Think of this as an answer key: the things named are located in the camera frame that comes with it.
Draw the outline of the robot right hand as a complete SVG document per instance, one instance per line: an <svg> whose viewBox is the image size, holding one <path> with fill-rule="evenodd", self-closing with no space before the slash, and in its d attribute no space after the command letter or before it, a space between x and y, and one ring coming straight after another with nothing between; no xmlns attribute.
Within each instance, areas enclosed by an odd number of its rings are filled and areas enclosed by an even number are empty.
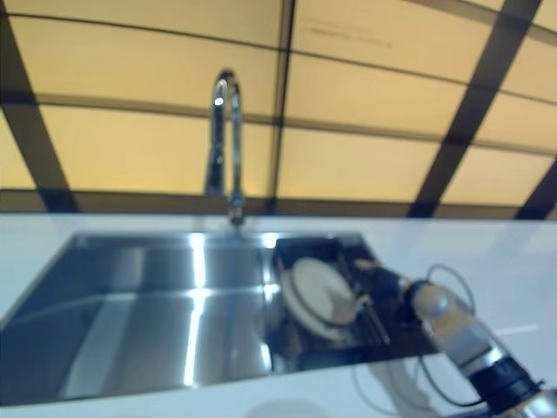
<svg viewBox="0 0 557 418"><path fill-rule="evenodd" d="M374 304L401 299L402 289L408 279L387 268L376 260L356 259L356 289L359 294L367 295Z"/></svg>

